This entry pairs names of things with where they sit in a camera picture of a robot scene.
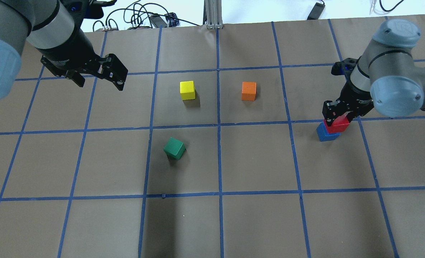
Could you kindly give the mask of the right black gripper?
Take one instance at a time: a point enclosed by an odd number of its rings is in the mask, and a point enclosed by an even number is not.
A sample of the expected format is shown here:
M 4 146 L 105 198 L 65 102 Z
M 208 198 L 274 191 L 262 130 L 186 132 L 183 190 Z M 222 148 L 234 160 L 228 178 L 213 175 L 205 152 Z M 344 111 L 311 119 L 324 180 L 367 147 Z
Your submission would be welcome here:
M 365 116 L 374 108 L 370 93 L 360 90 L 352 82 L 352 72 L 357 64 L 357 59 L 345 59 L 336 62 L 331 69 L 334 76 L 344 75 L 346 83 L 336 101 L 324 101 L 323 103 L 322 114 L 327 126 L 331 126 L 337 118 L 344 114 L 350 124 L 358 116 Z

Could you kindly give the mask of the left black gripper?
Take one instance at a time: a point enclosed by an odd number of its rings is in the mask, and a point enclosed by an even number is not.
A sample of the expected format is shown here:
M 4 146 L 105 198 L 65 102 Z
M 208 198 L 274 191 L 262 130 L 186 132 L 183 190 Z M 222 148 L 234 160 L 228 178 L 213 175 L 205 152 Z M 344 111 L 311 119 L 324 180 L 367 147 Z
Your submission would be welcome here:
M 83 31 L 75 30 L 59 46 L 40 49 L 41 63 L 56 77 L 65 77 L 83 87 L 85 78 L 81 74 L 93 75 L 114 84 L 123 90 L 128 69 L 115 54 L 99 57 Z

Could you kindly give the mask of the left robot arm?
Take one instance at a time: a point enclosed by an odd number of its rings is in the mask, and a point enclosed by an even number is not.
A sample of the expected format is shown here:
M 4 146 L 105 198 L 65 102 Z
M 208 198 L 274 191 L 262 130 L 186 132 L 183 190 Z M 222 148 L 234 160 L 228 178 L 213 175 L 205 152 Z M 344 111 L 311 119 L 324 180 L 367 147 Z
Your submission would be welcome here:
M 100 19 L 114 0 L 0 0 L 0 100 L 11 91 L 22 67 L 26 42 L 41 54 L 55 77 L 79 87 L 84 75 L 124 89 L 128 69 L 115 54 L 99 56 L 81 30 L 84 19 Z

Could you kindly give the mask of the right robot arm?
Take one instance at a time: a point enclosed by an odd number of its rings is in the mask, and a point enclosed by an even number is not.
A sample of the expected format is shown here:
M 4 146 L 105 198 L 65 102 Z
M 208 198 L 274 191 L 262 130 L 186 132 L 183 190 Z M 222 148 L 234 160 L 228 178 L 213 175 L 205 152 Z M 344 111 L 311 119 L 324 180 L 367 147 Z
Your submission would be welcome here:
M 343 115 L 350 122 L 372 109 L 388 118 L 425 111 L 425 67 L 417 67 L 412 57 L 421 34 L 409 20 L 386 20 L 358 59 L 336 62 L 331 73 L 345 76 L 346 82 L 335 101 L 324 101 L 326 126 Z

